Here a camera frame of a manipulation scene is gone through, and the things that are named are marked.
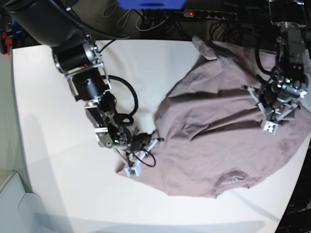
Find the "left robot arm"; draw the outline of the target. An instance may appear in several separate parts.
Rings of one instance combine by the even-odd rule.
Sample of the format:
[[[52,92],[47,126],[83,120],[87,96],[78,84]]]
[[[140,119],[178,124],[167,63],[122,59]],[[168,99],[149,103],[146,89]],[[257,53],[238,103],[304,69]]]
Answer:
[[[275,117],[297,108],[308,92],[304,73],[307,14],[302,0],[270,0],[268,9],[272,26],[278,28],[276,63],[260,88],[259,102],[267,117]]]

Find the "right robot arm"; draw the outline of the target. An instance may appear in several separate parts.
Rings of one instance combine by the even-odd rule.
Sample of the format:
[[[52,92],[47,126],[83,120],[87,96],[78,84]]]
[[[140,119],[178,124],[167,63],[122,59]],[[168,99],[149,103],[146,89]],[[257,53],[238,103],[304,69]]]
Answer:
[[[69,14],[57,0],[3,0],[0,5],[38,43],[51,48],[54,64],[64,74],[75,100],[85,102],[101,146],[124,151],[127,160],[142,160],[151,154],[157,139],[134,126],[137,94],[130,83],[107,73],[89,35],[92,27]],[[125,84],[132,93],[135,103],[129,114],[117,111],[111,81]]]

